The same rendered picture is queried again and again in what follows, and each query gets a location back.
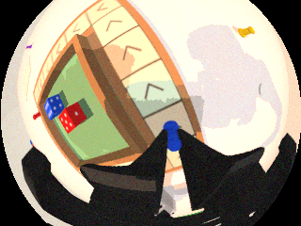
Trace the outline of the red die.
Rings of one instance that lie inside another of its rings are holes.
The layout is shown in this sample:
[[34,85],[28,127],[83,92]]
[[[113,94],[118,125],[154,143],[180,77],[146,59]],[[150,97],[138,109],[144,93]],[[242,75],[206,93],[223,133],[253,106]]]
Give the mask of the red die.
[[86,120],[86,113],[83,113],[82,107],[79,103],[75,105],[69,105],[68,108],[64,108],[63,113],[60,114],[59,120],[64,125],[65,131],[68,133],[75,127],[78,127],[79,123]]

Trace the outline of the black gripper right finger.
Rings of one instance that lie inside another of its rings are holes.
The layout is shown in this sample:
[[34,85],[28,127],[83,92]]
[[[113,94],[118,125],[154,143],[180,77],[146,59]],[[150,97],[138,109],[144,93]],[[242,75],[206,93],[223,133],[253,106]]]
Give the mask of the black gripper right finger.
[[260,162],[264,154],[264,148],[257,147],[246,153],[225,155],[183,129],[177,129],[177,132],[182,143],[178,154],[187,182],[191,211],[203,208],[203,204],[211,199],[233,174]]

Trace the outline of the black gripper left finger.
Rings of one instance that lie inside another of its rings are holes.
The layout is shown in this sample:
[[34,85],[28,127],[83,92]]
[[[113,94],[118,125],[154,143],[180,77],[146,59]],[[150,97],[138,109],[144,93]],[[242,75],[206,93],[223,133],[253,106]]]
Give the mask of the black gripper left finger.
[[87,163],[80,172],[91,187],[108,189],[124,195],[146,196],[150,210],[158,215],[166,177],[168,135],[162,129],[150,147],[128,166],[99,166]]

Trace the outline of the red pawn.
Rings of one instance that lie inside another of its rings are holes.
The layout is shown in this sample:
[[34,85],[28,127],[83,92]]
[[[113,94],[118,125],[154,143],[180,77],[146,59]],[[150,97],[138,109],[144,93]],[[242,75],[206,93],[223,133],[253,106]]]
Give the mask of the red pawn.
[[37,117],[38,117],[38,116],[41,116],[41,113],[40,113],[40,112],[38,112],[37,114],[34,114],[34,116],[33,116],[33,117],[34,117],[34,121],[37,120]]

